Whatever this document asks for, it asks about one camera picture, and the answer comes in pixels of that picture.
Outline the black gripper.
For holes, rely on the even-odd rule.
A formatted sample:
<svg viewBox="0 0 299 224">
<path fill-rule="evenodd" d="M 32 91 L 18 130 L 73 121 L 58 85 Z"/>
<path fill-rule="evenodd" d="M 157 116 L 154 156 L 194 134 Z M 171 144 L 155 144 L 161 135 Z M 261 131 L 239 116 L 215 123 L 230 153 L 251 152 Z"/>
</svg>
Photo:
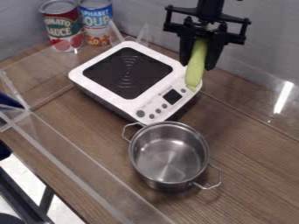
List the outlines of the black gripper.
<svg viewBox="0 0 299 224">
<path fill-rule="evenodd" d="M 198 0 L 194 8 L 169 5 L 163 30 L 181 37 L 181 62 L 189 65 L 197 37 L 209 39 L 205 68 L 210 71 L 221 58 L 225 45 L 243 45 L 251 21 L 223 12 L 225 0 Z"/>
</svg>

